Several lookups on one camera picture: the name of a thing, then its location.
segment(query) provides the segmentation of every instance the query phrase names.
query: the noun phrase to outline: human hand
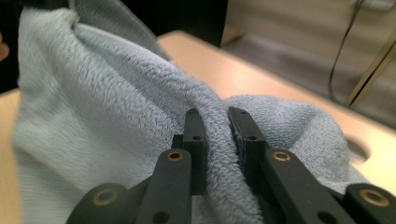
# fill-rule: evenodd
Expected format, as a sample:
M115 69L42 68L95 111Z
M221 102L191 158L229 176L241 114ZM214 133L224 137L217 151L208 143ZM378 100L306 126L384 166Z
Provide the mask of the human hand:
M0 62L3 61L9 54L9 47L3 43L3 36L0 33Z

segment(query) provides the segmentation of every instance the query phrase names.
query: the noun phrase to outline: gray floor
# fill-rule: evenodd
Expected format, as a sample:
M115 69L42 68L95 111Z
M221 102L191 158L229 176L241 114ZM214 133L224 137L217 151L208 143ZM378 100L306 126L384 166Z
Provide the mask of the gray floor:
M315 57L253 34L245 34L222 48L312 92L329 97L328 80L333 60ZM347 101L362 75L356 69L337 64L332 87L338 103L343 105ZM395 84L394 80L379 79L355 110L396 129L396 101L393 100L396 90L392 90L392 84Z

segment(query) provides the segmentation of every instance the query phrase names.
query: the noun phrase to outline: table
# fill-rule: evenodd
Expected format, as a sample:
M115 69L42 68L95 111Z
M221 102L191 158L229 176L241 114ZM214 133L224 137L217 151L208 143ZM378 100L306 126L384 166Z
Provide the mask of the table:
M185 33L163 35L159 42L181 69L207 83L222 99L238 94L270 94L328 111L346 138L362 147L351 163L372 183L396 195L395 131ZM0 223L21 223L18 181L9 144L19 98L18 91L0 95Z

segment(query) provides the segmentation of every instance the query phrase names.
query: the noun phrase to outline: towel fold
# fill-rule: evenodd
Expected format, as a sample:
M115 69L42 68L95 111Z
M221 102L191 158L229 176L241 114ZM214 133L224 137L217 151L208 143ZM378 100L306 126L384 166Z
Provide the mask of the towel fold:
M343 191L364 181L348 164L340 128L322 110L271 96L223 102L169 63L119 1L71 1L71 8L21 15L13 146L25 223L65 223L93 187L130 188L150 176L192 107L209 146L207 193L193 198L192 223L263 222L237 165L230 105L251 113L271 147L294 152L323 184Z

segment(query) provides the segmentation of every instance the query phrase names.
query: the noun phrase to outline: tabletop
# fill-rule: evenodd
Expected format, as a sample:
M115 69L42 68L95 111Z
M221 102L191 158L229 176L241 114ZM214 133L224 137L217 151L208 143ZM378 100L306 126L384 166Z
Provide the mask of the tabletop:
M395 131L185 33L163 35L159 42L182 70L208 84L222 99L267 94L323 108L346 138L359 146L351 163L373 184L396 195ZM19 99L18 90L0 94L0 223L21 223L18 178L9 143Z

